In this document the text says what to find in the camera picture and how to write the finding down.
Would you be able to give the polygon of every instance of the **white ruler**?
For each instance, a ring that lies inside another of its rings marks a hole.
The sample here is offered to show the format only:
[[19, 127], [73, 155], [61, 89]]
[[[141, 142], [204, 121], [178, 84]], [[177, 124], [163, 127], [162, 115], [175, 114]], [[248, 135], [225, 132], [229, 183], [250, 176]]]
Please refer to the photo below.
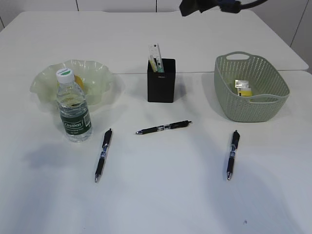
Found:
[[164, 67], [162, 64], [162, 59], [161, 59], [160, 49], [159, 49], [158, 43], [153, 44], [153, 45], [149, 45], [148, 49], [150, 51], [150, 55], [153, 56], [154, 58], [156, 58], [158, 72], [164, 72]]

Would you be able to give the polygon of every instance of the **black object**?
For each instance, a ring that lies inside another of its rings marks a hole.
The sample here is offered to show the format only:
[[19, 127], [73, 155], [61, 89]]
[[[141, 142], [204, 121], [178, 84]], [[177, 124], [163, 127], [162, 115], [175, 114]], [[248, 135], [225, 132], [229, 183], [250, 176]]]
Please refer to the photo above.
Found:
[[136, 135], [142, 135], [142, 134], [147, 134], [147, 133], [154, 133], [154, 132], [163, 131], [163, 130], [167, 130], [167, 129], [185, 128], [185, 127], [189, 126], [189, 124], [191, 122], [192, 121], [185, 120], [185, 121], [181, 121], [181, 122], [177, 122], [177, 123], [171, 123], [171, 124], [167, 124], [167, 125], [160, 125], [158, 127], [142, 129], [140, 131], [137, 131]]
[[150, 63], [147, 68], [147, 101], [173, 102], [176, 81], [176, 60], [162, 59], [164, 73], [153, 72]]
[[239, 133], [236, 130], [235, 132], [233, 132], [233, 136], [232, 136], [231, 152], [230, 152], [229, 161], [228, 161], [228, 168], [227, 168], [227, 171], [226, 171], [228, 180], [231, 179], [232, 174], [233, 174], [233, 167], [234, 167], [234, 161], [235, 161], [235, 152], [236, 152], [236, 150], [238, 148], [239, 138], [240, 138], [240, 135], [239, 135]]
[[106, 154], [107, 154], [107, 149], [109, 147], [109, 143], [112, 138], [112, 129], [110, 128], [104, 135], [104, 141], [102, 144], [102, 152], [99, 157], [98, 163], [97, 163], [97, 170], [95, 173], [95, 182], [98, 181], [99, 176], [102, 174], [102, 170], [105, 164], [105, 159], [106, 159]]
[[224, 12], [238, 13], [240, 10], [258, 6], [266, 1], [256, 0], [242, 5], [240, 1], [236, 0], [182, 0], [179, 8], [182, 16], [188, 16], [197, 10], [203, 13], [215, 6], [219, 6]]

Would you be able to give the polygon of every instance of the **pen holder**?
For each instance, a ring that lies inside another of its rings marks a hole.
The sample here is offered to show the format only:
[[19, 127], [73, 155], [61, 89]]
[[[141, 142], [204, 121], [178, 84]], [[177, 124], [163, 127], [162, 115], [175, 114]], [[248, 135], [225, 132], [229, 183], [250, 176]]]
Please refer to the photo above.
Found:
[[173, 102], [176, 81], [176, 60], [162, 59], [164, 73], [153, 72], [150, 63], [147, 68], [147, 101]]

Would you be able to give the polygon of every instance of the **bottle cap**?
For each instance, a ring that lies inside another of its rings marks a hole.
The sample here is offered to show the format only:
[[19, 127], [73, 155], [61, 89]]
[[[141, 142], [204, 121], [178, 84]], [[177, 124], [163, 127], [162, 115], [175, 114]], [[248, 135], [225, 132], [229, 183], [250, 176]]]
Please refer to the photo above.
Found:
[[69, 68], [63, 68], [57, 71], [57, 78], [59, 83], [67, 84], [75, 81], [74, 72]]

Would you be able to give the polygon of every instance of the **fruit bowl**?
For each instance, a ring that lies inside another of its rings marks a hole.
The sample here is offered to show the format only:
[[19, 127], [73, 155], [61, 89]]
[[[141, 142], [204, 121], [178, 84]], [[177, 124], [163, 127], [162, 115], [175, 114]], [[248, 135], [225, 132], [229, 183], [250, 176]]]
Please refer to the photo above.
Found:
[[51, 65], [40, 72], [30, 86], [30, 92], [37, 94], [41, 104], [56, 105], [58, 80], [56, 72], [61, 68], [70, 68], [75, 76], [81, 78], [88, 105], [97, 105], [102, 95], [109, 90], [114, 76], [109, 69], [96, 61], [68, 60]]

